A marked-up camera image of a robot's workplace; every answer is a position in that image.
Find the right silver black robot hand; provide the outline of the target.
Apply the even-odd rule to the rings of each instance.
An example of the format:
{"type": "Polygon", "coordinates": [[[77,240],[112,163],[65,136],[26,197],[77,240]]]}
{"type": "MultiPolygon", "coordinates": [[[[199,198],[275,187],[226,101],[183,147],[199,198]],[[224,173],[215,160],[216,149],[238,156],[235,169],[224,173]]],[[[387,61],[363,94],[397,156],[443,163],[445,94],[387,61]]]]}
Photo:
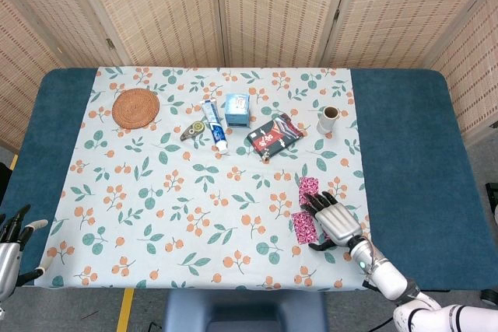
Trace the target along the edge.
{"type": "Polygon", "coordinates": [[[362,239],[363,229],[355,220],[350,211],[339,203],[330,193],[323,191],[321,194],[304,194],[307,203],[301,208],[310,213],[326,234],[326,239],[321,244],[309,243],[308,246],[315,251],[326,251],[332,247],[347,247],[349,251],[359,244],[362,239]]]}

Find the black patterned pouch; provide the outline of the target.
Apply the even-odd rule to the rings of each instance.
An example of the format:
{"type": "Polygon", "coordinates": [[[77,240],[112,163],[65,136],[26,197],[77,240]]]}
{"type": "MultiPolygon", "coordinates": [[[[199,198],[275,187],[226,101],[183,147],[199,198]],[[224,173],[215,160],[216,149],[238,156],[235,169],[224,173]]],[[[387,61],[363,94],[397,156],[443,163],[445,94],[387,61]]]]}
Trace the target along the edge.
{"type": "Polygon", "coordinates": [[[261,160],[268,161],[303,137],[303,132],[293,124],[291,118],[287,114],[280,114],[252,131],[246,139],[261,160]]]}

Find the floral print tablecloth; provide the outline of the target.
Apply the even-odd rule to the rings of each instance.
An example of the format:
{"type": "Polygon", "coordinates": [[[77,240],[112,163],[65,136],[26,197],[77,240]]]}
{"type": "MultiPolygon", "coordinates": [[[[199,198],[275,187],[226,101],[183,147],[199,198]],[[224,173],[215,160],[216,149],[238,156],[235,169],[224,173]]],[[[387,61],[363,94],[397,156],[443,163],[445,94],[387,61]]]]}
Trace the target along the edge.
{"type": "Polygon", "coordinates": [[[35,282],[43,288],[360,288],[345,248],[299,244],[291,214],[298,181],[318,179],[364,230],[369,215],[351,73],[333,68],[102,67],[96,73],[35,282]],[[111,111],[126,90],[156,94],[156,118],[137,129],[111,111]],[[180,140],[205,115],[200,102],[250,98],[250,127],[287,114],[304,137],[268,161],[247,129],[180,140]],[[317,131],[325,107],[340,113],[317,131]]]}

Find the black white floor device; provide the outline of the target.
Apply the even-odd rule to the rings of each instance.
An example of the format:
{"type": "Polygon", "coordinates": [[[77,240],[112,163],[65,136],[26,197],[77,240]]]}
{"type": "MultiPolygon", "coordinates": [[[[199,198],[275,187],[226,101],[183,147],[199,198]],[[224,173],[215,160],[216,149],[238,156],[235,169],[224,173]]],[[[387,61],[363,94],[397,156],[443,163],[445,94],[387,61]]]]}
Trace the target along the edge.
{"type": "Polygon", "coordinates": [[[498,208],[498,183],[486,183],[485,188],[491,212],[495,214],[498,208]]]}

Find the correction tape dispenser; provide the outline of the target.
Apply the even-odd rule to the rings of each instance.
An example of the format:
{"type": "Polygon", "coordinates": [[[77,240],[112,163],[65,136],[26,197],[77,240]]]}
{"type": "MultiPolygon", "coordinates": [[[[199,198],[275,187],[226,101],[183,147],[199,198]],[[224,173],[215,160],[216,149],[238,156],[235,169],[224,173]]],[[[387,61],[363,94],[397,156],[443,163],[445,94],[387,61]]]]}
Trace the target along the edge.
{"type": "Polygon", "coordinates": [[[189,138],[194,138],[200,135],[205,130],[205,124],[203,121],[195,121],[190,124],[180,136],[182,142],[189,138]]]}

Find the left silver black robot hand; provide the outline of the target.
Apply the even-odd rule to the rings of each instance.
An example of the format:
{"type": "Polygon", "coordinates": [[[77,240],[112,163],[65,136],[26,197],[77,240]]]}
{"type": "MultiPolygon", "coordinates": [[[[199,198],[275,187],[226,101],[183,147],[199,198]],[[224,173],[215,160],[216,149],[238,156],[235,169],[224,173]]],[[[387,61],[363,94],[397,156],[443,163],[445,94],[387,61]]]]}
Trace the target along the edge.
{"type": "Polygon", "coordinates": [[[44,275],[51,266],[53,257],[44,258],[32,271],[20,274],[23,251],[32,234],[47,226],[48,220],[41,219],[25,225],[23,219],[30,205],[23,206],[4,223],[6,215],[0,214],[0,304],[21,287],[44,275]]]}

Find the small white cup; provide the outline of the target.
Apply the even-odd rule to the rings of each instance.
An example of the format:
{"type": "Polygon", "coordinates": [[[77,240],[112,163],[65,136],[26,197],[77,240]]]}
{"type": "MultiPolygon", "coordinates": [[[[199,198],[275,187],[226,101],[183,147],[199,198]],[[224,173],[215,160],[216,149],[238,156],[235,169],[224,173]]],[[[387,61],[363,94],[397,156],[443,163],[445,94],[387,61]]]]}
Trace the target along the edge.
{"type": "Polygon", "coordinates": [[[325,107],[318,118],[317,131],[325,135],[330,133],[335,125],[335,122],[339,119],[339,111],[336,107],[325,107]]]}

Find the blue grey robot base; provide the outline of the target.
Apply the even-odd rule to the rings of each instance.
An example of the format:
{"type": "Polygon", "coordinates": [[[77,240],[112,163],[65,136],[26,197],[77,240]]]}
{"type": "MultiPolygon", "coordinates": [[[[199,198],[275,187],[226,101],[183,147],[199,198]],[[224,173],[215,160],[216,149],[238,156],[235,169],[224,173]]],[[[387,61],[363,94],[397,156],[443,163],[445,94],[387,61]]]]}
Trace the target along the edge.
{"type": "Polygon", "coordinates": [[[328,332],[328,318],[318,292],[172,290],[162,332],[328,332]]]}

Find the blue white toothpaste tube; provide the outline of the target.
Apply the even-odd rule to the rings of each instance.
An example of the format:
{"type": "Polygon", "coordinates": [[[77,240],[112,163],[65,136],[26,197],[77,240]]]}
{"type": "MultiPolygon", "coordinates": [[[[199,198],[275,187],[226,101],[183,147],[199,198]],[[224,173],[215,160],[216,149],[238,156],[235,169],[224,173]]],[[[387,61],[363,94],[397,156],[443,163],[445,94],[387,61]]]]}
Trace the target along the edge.
{"type": "Polygon", "coordinates": [[[228,142],[226,140],[225,132],[220,122],[216,101],[203,100],[200,102],[200,105],[209,125],[209,129],[212,133],[215,146],[217,147],[219,153],[227,153],[228,142]]]}

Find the small light blue box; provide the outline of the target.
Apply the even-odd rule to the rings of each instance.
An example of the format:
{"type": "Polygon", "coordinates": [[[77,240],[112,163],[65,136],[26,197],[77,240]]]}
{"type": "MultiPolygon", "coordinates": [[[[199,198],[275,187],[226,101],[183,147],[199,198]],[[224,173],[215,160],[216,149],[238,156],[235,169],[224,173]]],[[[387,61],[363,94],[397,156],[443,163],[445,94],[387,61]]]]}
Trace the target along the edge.
{"type": "Polygon", "coordinates": [[[250,98],[247,94],[230,93],[225,102],[226,124],[232,128],[248,128],[250,126],[250,98]]]}

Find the round woven rattan coaster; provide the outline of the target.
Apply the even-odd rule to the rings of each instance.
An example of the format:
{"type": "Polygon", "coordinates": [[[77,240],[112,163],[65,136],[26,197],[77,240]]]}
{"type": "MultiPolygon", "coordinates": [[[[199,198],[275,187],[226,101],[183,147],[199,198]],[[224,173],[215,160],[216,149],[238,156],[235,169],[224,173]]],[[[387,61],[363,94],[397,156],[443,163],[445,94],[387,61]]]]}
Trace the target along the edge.
{"type": "Polygon", "coordinates": [[[112,106],[114,122],[124,129],[143,128],[152,122],[160,110],[160,101],[147,89],[124,91],[112,106]]]}

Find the blue fabric table cover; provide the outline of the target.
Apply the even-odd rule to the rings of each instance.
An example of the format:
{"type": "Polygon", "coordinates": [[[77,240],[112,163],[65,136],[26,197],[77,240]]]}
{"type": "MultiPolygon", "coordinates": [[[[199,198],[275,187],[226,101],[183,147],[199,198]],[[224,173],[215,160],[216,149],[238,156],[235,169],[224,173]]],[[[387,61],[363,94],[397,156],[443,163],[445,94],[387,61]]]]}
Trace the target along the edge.
{"type": "MultiPolygon", "coordinates": [[[[24,251],[46,258],[61,189],[98,68],[46,74],[0,212],[30,205],[45,218],[24,251]]],[[[444,77],[420,69],[353,69],[370,240],[424,289],[479,289],[496,280],[498,253],[444,77]]]]}

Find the pink patterned folding cloth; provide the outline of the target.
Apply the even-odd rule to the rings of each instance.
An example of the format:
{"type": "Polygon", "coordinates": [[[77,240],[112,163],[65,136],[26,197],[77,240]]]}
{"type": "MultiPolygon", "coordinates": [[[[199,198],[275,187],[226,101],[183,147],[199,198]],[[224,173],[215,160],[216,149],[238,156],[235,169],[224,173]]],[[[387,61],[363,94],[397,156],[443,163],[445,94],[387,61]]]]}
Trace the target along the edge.
{"type": "MultiPolygon", "coordinates": [[[[305,193],[316,194],[318,192],[318,179],[314,177],[301,177],[298,181],[299,207],[307,204],[305,193]]],[[[329,237],[314,220],[313,215],[301,208],[300,211],[292,213],[293,231],[299,244],[323,243],[329,237]]]]}

